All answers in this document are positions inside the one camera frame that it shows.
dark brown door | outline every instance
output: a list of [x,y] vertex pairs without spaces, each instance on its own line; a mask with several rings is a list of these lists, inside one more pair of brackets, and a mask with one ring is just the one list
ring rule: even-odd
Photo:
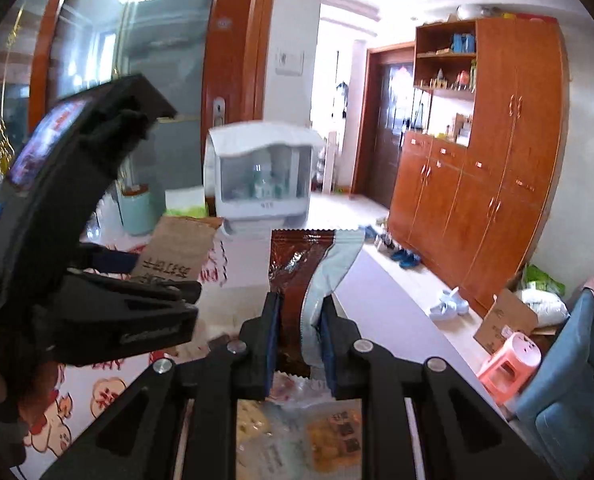
[[410,234],[410,243],[422,256],[443,261],[441,233],[455,198],[459,170],[443,162],[430,160],[419,199],[419,208]]
[[498,186],[466,173],[461,175],[442,239],[442,269],[448,285],[461,283],[472,264],[494,211]]
[[560,39],[553,23],[516,20],[516,28],[516,121],[504,186],[530,202],[542,203],[550,187],[561,131]]
[[464,288],[485,308],[522,264],[541,211],[501,190],[494,204],[488,231],[477,258],[466,276]]
[[412,63],[381,67],[381,102],[366,196],[390,207],[397,180],[401,136],[412,111]]
[[397,186],[392,195],[388,229],[399,243],[408,241],[415,220],[419,195],[428,169],[426,156],[404,152],[397,171]]
[[517,97],[516,20],[477,22],[477,94],[466,173],[501,183]]

sofa armrest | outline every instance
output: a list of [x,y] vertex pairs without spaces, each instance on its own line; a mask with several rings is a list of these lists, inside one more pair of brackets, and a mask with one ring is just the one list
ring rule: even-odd
[[593,319],[592,292],[583,290],[557,341],[517,401],[516,415],[519,420],[534,423],[536,416],[574,383],[584,364],[588,362]]

pink plastic stool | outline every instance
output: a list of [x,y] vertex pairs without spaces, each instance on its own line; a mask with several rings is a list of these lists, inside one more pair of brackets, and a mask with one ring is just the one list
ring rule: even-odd
[[477,374],[498,406],[505,404],[541,364],[537,345],[521,332],[512,334]]

hand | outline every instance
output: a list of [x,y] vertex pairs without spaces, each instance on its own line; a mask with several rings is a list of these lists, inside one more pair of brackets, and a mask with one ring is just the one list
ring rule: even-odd
[[[58,365],[48,362],[39,365],[33,384],[28,393],[18,402],[20,418],[32,426],[44,414],[51,403],[51,392],[57,383]],[[6,383],[0,375],[0,402],[6,399]]]

white storage box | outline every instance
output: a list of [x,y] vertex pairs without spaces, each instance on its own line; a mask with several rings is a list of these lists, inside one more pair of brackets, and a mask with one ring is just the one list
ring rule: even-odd
[[315,130],[249,121],[212,128],[206,142],[204,187],[227,233],[299,228],[308,217]]

